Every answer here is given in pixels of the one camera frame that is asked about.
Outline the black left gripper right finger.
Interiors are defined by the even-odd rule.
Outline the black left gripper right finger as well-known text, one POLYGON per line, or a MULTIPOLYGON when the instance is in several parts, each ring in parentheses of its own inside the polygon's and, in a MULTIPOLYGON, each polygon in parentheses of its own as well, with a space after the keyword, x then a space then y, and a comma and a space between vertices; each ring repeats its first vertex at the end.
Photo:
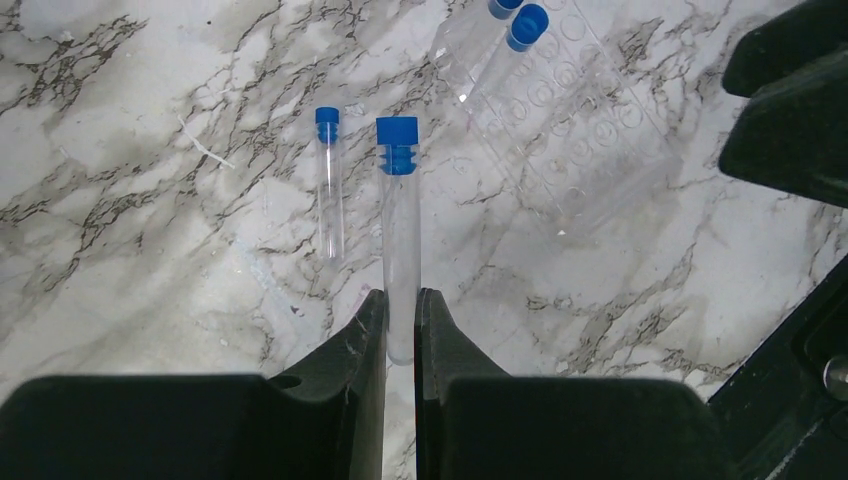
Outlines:
POLYGON ((735 479, 708 406, 661 379, 513 376, 425 288, 415 315, 421 479, 735 479))

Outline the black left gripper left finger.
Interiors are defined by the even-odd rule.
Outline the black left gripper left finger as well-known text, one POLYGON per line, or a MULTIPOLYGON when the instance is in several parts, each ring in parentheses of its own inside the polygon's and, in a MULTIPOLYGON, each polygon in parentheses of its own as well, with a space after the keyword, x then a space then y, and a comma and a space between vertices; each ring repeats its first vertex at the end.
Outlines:
POLYGON ((5 479, 377 479, 385 294, 282 372, 55 375, 1 407, 5 479))

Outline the clear plastic tube rack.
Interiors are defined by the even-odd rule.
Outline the clear plastic tube rack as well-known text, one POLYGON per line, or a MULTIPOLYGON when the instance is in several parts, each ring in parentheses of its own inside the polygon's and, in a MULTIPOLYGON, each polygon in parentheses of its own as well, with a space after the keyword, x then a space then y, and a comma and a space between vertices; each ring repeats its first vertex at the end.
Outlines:
POLYGON ((458 98, 521 202, 558 235, 579 238, 649 199, 681 161, 578 5, 521 7, 529 3, 546 10, 549 26, 517 71, 481 109, 464 105, 503 36, 458 98))

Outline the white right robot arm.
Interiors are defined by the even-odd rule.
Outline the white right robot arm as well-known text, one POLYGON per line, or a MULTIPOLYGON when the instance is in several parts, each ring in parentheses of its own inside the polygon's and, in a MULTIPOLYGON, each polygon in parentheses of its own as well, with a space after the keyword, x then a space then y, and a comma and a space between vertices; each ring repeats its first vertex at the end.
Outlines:
POLYGON ((846 2, 804 1, 748 32, 722 87, 748 101, 719 156, 722 173, 846 207, 846 2))

